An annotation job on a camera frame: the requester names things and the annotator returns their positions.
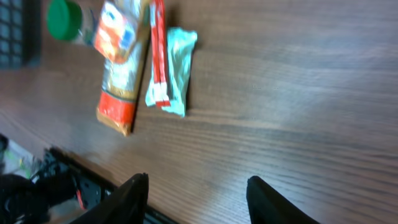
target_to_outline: wooden table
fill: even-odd
[[[145,105],[147,63],[134,134],[97,122],[103,57],[44,29],[42,65],[0,73],[0,132],[117,184],[146,172],[149,203],[183,223],[249,223],[252,175],[322,223],[396,222],[397,1],[166,2],[200,38],[186,118]]]

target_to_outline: green lid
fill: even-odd
[[[73,40],[79,33],[83,15],[80,6],[67,0],[53,0],[47,11],[47,29],[58,40]]]

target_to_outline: light blue packet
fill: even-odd
[[[192,51],[197,40],[198,34],[195,31],[185,31],[181,28],[171,28],[167,31],[168,89],[171,106],[164,106],[162,110],[181,117],[185,116]],[[145,102],[147,106],[155,105],[153,68]]]

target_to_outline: wooden surface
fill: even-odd
[[[102,56],[44,30],[40,68],[0,73],[0,132],[115,183],[146,172],[149,203],[183,223],[249,223],[252,175],[322,223],[396,223],[397,1],[166,2],[200,37],[185,119],[144,104],[148,63],[134,134],[100,124]]]

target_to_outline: bottle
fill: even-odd
[[[96,25],[93,11],[73,1],[53,0],[47,10],[47,29],[58,40],[92,46]]]

